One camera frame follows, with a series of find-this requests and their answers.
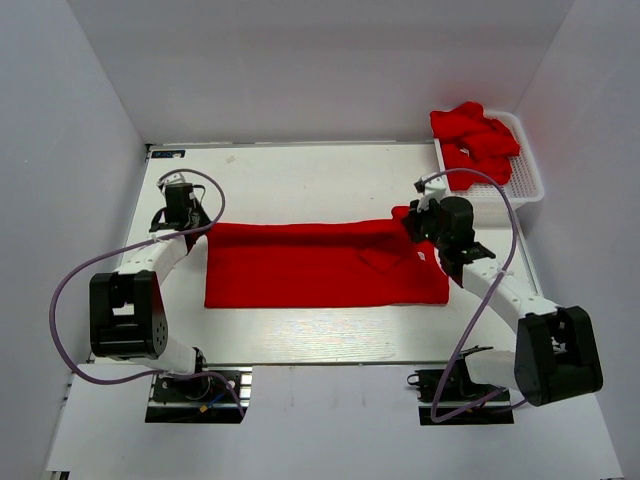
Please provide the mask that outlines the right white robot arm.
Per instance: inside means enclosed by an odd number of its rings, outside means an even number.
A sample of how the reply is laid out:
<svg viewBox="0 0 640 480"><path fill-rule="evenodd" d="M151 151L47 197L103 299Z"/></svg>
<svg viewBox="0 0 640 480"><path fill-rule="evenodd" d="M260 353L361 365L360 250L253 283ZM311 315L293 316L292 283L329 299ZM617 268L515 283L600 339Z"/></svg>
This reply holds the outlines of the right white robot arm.
<svg viewBox="0 0 640 480"><path fill-rule="evenodd" d="M561 307L513 278L507 265L476 240L473 222L473 207L461 197L414 200L403 221L411 240L435 247L445 275L481 300L432 400L438 402L449 384L493 387L481 402L517 390L533 406L600 391L604 378L588 312ZM514 350L465 348L486 308L514 332Z"/></svg>

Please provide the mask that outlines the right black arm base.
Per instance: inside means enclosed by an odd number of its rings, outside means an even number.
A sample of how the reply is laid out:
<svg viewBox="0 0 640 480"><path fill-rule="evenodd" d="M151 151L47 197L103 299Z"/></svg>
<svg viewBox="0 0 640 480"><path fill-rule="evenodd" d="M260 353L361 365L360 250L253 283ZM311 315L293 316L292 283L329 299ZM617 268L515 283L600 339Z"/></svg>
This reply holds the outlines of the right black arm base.
<svg viewBox="0 0 640 480"><path fill-rule="evenodd" d="M449 420L435 423L431 419L431 406L443 373L443 368L424 368L415 370L407 377L408 386L417 391L418 416L421 426L489 426L514 423L511 397L508 391L503 391L491 400L473 408L467 408ZM491 385L472 383L466 367L455 366L444 384L437 415L444 416L494 390L495 387Z"/></svg>

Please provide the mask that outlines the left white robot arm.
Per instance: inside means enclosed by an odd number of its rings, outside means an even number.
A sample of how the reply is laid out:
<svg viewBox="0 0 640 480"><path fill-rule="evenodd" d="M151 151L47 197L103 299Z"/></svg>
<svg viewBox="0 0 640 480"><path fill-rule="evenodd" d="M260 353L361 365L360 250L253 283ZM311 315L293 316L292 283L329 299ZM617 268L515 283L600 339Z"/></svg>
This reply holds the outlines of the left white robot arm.
<svg viewBox="0 0 640 480"><path fill-rule="evenodd" d="M200 237L188 231L209 222L196 188L184 180L162 188L166 205L153 217L150 232L175 238L154 240L115 271L91 279L90 344L96 356L178 375L201 370L201 352L170 335L161 296L163 281Z"/></svg>

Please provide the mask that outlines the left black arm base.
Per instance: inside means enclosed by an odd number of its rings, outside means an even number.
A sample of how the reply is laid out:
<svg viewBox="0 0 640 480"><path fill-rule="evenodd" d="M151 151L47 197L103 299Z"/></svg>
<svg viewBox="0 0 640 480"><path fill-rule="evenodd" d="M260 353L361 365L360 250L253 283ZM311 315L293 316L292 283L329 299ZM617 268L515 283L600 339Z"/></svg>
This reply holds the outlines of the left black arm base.
<svg viewBox="0 0 640 480"><path fill-rule="evenodd" d="M251 367L222 368L223 377L177 380L153 377L147 401L145 422L148 424L228 424L243 421L233 388L244 413L248 411L252 373Z"/></svg>

